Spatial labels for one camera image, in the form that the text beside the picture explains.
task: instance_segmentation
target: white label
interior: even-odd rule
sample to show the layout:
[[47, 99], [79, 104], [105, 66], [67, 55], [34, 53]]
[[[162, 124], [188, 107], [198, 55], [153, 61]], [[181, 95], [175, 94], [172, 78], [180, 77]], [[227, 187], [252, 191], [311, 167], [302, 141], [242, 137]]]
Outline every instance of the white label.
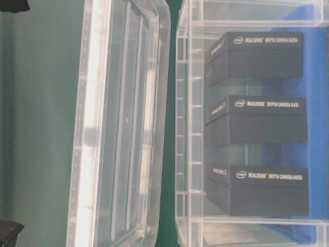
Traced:
[[217, 169], [217, 168], [213, 168], [213, 172], [218, 173], [223, 176], [226, 176], [226, 174], [227, 174], [226, 170], [221, 170], [221, 169]]
[[225, 40], [222, 40], [220, 42], [220, 44], [218, 46], [216, 46], [216, 48], [214, 50], [211, 51], [211, 55], [214, 55], [214, 53], [216, 53], [219, 49], [221, 49], [224, 44], [225, 44]]
[[236, 37], [234, 40], [233, 40], [233, 43], [236, 44], [236, 45], [240, 45], [242, 44], [244, 41], [244, 38], [243, 37]]
[[245, 171], [238, 171], [235, 176], [238, 178], [238, 179], [244, 179], [246, 176], [247, 176], [247, 173]]
[[245, 104], [246, 104], [246, 101], [244, 101], [243, 99], [239, 99], [234, 103], [234, 105], [236, 107], [244, 107]]

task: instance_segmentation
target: plastic storage bin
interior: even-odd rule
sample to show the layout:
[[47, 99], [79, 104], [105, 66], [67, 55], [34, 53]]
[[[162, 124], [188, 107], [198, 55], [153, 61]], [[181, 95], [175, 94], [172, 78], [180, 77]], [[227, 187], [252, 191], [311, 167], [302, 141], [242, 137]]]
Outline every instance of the plastic storage bin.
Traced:
[[328, 246], [327, 26], [327, 1], [183, 2], [181, 246]]
[[86, 0], [67, 247], [153, 246], [170, 13], [163, 0]]

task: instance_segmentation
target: intel logo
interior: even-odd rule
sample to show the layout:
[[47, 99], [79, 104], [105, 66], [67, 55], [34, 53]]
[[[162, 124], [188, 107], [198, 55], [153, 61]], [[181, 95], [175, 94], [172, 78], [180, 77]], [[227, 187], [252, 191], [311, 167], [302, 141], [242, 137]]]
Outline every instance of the intel logo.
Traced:
[[234, 105], [236, 107], [243, 107], [246, 104], [246, 102], [243, 99], [237, 100]]
[[238, 171], [235, 176], [238, 178], [238, 179], [244, 179], [246, 176], [247, 176], [247, 173], [245, 171]]
[[236, 45], [240, 45], [242, 44], [244, 41], [244, 38], [243, 37], [236, 37], [234, 40], [233, 40], [233, 43], [236, 44]]

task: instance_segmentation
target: camera box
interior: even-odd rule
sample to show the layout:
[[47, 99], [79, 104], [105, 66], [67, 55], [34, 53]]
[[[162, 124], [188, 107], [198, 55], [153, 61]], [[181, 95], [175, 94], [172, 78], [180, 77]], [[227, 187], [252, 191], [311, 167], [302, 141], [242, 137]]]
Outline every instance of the camera box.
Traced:
[[229, 95], [205, 113], [205, 144], [306, 143], [305, 98]]
[[206, 194], [230, 216], [307, 216], [307, 169], [206, 164]]
[[303, 75], [302, 32], [227, 32], [205, 53], [205, 84]]

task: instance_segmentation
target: transparent plastic lid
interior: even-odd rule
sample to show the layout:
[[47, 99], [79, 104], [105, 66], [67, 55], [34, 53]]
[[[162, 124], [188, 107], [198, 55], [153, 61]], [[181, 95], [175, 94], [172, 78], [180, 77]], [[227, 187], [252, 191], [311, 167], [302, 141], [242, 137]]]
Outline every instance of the transparent plastic lid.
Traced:
[[67, 247], [155, 244], [169, 35], [164, 0], [85, 0]]

